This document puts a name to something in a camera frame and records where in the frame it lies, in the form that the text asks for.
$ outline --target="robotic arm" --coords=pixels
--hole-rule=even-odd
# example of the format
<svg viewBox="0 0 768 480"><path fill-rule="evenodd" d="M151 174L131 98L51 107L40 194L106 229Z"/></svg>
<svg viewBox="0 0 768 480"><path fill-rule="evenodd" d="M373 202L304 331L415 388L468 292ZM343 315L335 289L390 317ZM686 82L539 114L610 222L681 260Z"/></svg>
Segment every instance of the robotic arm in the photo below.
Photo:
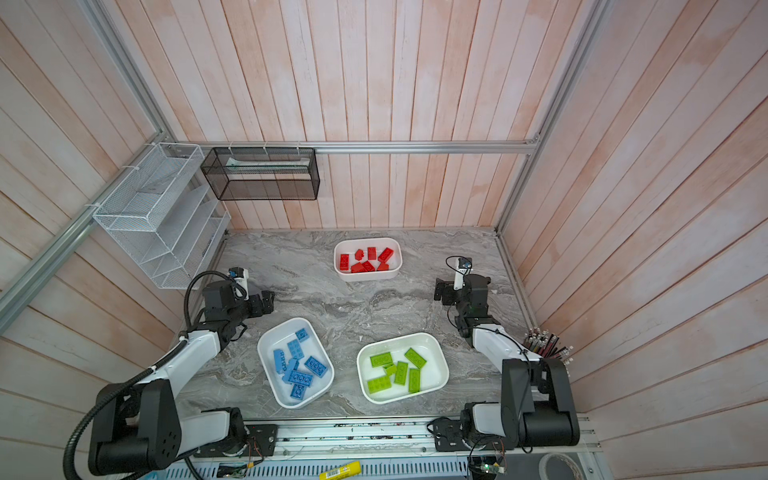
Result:
<svg viewBox="0 0 768 480"><path fill-rule="evenodd" d="M203 275L223 277L203 288L205 307L197 315L203 321L188 323L186 335L182 333L179 343L148 370L99 392L96 406L75 429L65 450L67 480L80 478L71 460L91 419L88 469L94 475L161 470L202 445L215 443L222 452L236 453L245 446L247 431L239 409L215 409L179 419L174 399L208 360L242 336L245 319L272 313L274 292L249 296L248 270L235 267L229 276L219 272L196 276L187 289L185 305L192 286Z"/></svg>
<svg viewBox="0 0 768 480"><path fill-rule="evenodd" d="M472 259L455 258L454 281L438 278L435 300L446 306L456 305L459 335L502 373L500 402L465 405L458 426L462 438L477 444L479 439L497 435L521 447L576 445L579 428L565 366L560 360L542 358L512 339L488 314L490 277L470 273ZM548 395L548 400L533 400L533 387Z"/></svg>

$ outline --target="marble table surface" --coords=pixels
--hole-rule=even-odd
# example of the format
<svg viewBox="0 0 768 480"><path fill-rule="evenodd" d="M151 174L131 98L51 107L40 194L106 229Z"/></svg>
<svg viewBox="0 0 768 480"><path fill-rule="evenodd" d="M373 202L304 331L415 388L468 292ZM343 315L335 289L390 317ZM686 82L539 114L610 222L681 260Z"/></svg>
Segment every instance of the marble table surface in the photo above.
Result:
<svg viewBox="0 0 768 480"><path fill-rule="evenodd" d="M392 237L403 265L392 280L345 283L333 269L333 248L354 238ZM177 397L180 413L239 407L246 419L322 418L366 415L454 415L466 402L498 401L501 375L470 349L432 299L435 278L453 278L449 255L471 257L474 273L490 276L491 314L517 339L527 327L488 229L282 231L235 233L218 270L250 271L251 292L274 290L274 313L246 321L243 338L231 343L192 378ZM336 369L328 392L301 409L282 408L273 397L257 353L262 333L291 319L308 319ZM424 395L376 405L360 390L356 357L368 344L415 332L432 334L450 369L447 385Z"/></svg>

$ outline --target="white wire shelf organizer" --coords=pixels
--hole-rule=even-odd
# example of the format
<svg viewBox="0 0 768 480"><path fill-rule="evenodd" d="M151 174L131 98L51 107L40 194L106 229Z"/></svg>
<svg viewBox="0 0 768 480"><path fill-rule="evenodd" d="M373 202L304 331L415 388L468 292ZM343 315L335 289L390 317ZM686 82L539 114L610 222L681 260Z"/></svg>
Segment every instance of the white wire shelf organizer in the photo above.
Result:
<svg viewBox="0 0 768 480"><path fill-rule="evenodd" d="M187 188L203 163L199 145L158 144L96 210L94 219L155 285L185 289L210 265L230 221L208 185Z"/></svg>

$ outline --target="bundle of pencils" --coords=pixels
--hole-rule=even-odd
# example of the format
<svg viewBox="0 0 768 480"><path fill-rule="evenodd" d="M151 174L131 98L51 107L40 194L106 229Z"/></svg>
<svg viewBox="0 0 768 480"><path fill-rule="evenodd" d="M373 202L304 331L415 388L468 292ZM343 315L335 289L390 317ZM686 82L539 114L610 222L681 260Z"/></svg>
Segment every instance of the bundle of pencils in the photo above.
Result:
<svg viewBox="0 0 768 480"><path fill-rule="evenodd" d="M523 346L545 358L564 359L571 355L573 347L558 348L559 341L560 337L554 333L549 333L549 330L542 332L540 329L535 328L528 331L528 335L523 340Z"/></svg>

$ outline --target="yellow glue stick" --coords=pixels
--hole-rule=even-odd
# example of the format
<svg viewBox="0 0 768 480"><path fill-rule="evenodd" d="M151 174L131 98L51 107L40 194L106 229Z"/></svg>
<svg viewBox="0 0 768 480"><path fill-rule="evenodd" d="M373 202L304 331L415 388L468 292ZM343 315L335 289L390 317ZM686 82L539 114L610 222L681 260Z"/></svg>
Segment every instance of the yellow glue stick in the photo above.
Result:
<svg viewBox="0 0 768 480"><path fill-rule="evenodd" d="M353 475L358 475L362 472L360 468L360 462L353 462L343 467L338 467L330 472L320 474L320 480L339 480L340 478L347 478Z"/></svg>

